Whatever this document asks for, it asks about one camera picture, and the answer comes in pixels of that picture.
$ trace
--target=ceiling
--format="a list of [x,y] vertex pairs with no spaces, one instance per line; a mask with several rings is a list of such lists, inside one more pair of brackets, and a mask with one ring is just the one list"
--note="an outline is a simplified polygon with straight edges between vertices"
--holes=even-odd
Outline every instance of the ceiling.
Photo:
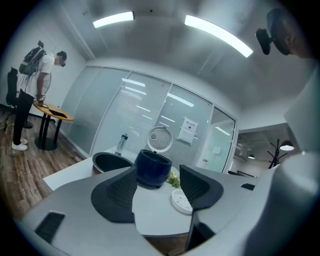
[[280,139],[279,144],[283,141],[289,140],[294,146],[292,151],[280,150],[280,156],[288,153],[282,159],[300,153],[297,141],[287,124],[278,125],[277,128],[239,133],[237,140],[237,147],[245,147],[248,150],[247,155],[253,154],[256,160],[269,161],[272,160],[270,151],[273,155],[275,154],[275,148],[270,143],[277,145],[277,139]]
[[[274,5],[261,0],[57,0],[67,34],[86,60],[123,57],[154,62],[207,81],[240,108],[297,95],[311,66],[274,48],[263,55],[255,38]],[[94,28],[98,19],[134,11],[135,20]],[[204,31],[184,25],[186,15],[212,22],[252,50],[244,57]]]

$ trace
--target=door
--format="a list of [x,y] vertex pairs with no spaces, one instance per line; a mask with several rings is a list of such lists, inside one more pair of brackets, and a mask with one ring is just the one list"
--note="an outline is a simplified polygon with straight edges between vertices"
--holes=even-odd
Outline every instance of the door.
[[208,135],[197,166],[222,173],[230,152],[235,121],[214,108]]

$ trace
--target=white t-shirt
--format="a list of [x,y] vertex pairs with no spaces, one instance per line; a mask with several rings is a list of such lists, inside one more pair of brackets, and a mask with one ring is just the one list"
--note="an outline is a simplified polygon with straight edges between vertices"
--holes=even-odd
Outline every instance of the white t-shirt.
[[44,55],[40,60],[38,64],[38,71],[34,73],[31,76],[28,76],[23,81],[23,84],[21,86],[21,89],[31,95],[32,97],[37,96],[37,80],[40,73],[47,73],[49,74],[51,72],[52,66],[55,63],[55,55],[52,53]]

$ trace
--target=black pants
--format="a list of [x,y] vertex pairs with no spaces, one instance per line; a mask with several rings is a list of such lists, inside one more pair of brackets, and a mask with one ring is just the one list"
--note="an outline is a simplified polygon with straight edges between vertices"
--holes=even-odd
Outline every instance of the black pants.
[[20,90],[18,102],[16,105],[16,114],[13,130],[13,143],[16,145],[20,144],[21,132],[33,102],[34,97],[25,93],[23,90]]

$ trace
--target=water bottle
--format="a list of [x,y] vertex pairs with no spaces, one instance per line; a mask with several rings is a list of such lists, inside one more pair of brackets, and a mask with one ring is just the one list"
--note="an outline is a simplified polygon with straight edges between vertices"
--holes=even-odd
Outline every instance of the water bottle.
[[122,134],[119,144],[116,147],[116,151],[115,151],[116,155],[121,156],[122,151],[124,150],[125,144],[127,142],[127,139],[128,139],[128,134],[127,133]]

